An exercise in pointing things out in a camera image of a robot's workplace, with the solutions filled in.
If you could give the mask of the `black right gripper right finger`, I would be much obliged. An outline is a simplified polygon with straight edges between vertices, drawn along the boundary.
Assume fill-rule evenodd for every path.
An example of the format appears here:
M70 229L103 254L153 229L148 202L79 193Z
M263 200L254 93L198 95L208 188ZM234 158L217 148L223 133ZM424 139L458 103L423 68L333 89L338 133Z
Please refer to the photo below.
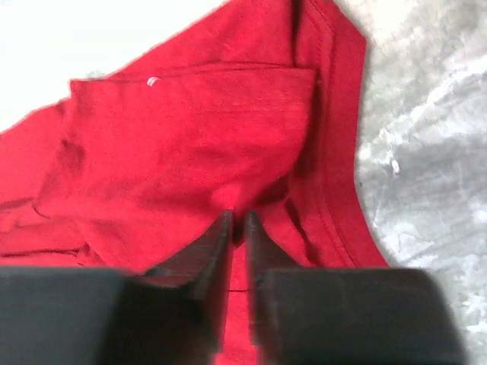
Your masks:
M261 364L465 364L439 286L408 268L305 268L247 217L250 315Z

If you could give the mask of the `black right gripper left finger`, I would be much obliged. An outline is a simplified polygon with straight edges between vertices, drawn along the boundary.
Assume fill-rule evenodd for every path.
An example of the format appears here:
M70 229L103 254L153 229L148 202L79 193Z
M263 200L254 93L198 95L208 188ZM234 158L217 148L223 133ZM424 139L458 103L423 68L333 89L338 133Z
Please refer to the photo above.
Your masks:
M233 217L141 275L1 269L3 364L210 364L221 349Z

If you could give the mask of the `bright red t shirt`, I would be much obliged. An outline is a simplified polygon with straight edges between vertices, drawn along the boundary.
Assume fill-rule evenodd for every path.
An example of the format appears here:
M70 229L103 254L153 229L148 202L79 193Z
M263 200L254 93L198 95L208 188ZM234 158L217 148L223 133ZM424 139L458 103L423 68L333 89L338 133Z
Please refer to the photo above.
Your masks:
M246 222L305 268L385 268L355 191L367 41L332 1L232 1L1 135L1 269L141 275L230 211L221 349L261 364Z

